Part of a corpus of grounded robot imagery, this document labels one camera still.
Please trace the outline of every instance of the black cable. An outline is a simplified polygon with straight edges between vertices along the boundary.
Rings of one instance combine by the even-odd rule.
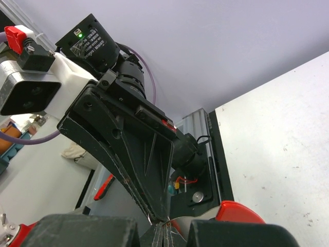
[[[116,44],[119,46],[119,48],[124,52],[126,53],[127,55],[131,55],[131,52],[129,51],[129,49],[125,46],[125,45],[122,45],[118,42],[116,42]]]
[[[202,142],[203,144],[207,144],[207,143],[209,143],[209,142],[211,141],[211,136],[210,136],[210,135],[201,135],[201,136],[198,137],[198,139],[196,140],[196,142],[198,143],[199,140],[200,140],[201,138],[204,138],[204,137],[208,138],[208,140]]]

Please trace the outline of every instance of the cable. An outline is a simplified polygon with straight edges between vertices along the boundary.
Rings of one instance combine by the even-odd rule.
[[[196,183],[197,182],[197,179],[195,179],[195,180],[187,180],[187,179],[184,179],[184,178],[182,178],[181,176],[179,176],[177,179],[176,179],[176,183],[181,183],[181,184],[194,184],[194,183]]]
[[[21,144],[21,145],[36,145],[36,144],[45,143],[51,139],[54,139],[59,134],[60,134],[60,132],[58,130],[56,130],[55,132],[51,133],[50,135],[47,135],[47,136],[39,138],[39,139],[24,140],[24,139],[19,139],[19,138],[15,138],[15,137],[6,135],[4,132],[0,131],[0,139],[6,140],[11,143],[15,143],[15,144]]]
[[[156,101],[156,87],[155,87],[155,82],[154,82],[154,78],[151,72],[151,69],[149,68],[148,64],[145,62],[145,60],[141,57],[140,54],[138,54],[137,52],[135,52],[133,49],[131,49],[129,46],[123,45],[125,46],[128,50],[130,50],[132,53],[134,53],[141,61],[142,63],[145,65],[146,70],[148,71],[150,78],[151,78],[151,83],[152,83],[152,87],[153,87],[153,99],[152,99],[152,104],[155,104]]]
[[[37,42],[37,40],[40,39],[40,36],[41,36],[41,35],[44,35],[44,33],[41,32],[41,33],[39,33],[38,35],[35,36],[35,41],[36,41],[36,43],[37,43],[38,45],[40,45],[40,44]]]
[[[211,141],[211,136],[210,136],[210,135],[201,135],[201,136],[198,137],[198,139],[196,140],[196,142],[198,143],[199,140],[200,140],[201,138],[204,138],[204,137],[208,138],[208,140],[206,140],[206,141],[203,142],[204,144],[206,144],[206,143],[208,143],[208,142]]]
[[[0,43],[6,42],[7,41],[7,36],[5,32],[0,32]]]

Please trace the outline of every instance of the orange object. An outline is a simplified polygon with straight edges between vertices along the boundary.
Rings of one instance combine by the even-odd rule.
[[[233,201],[223,201],[221,203],[216,220],[265,224],[265,221],[254,211],[241,203]]]
[[[12,137],[20,137],[22,133],[16,129],[13,125],[9,125],[5,130],[3,131],[6,135],[12,136]],[[0,154],[3,154],[10,148],[12,145],[11,142],[8,142],[6,140],[0,139]]]

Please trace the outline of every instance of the table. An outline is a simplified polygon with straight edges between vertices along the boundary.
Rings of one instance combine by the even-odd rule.
[[[233,195],[329,246],[329,52],[216,109]]]
[[[33,138],[56,130],[49,118]],[[61,157],[70,140],[59,135],[44,144],[24,146],[0,176],[0,204],[9,221],[31,224],[49,214],[75,209],[90,169]]]

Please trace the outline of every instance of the black plastic housing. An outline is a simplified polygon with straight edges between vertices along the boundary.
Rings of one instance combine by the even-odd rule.
[[[22,54],[17,59],[17,64],[23,70],[47,72],[55,61],[53,54],[31,38],[24,41],[24,46]],[[31,46],[34,50],[29,51],[27,46]]]
[[[119,59],[114,70],[118,73],[118,79],[121,82],[146,99],[143,71],[136,63]]]
[[[86,215],[49,215],[27,235],[21,247],[139,245],[137,223],[130,218]]]
[[[15,85],[6,104],[3,116],[41,112],[47,108],[61,84],[50,81],[23,81]]]
[[[176,133],[162,123],[168,119],[161,110],[126,84],[100,85],[90,82],[57,128],[103,164],[151,221],[166,222]]]
[[[270,224],[194,220],[186,247],[298,247],[283,227]]]

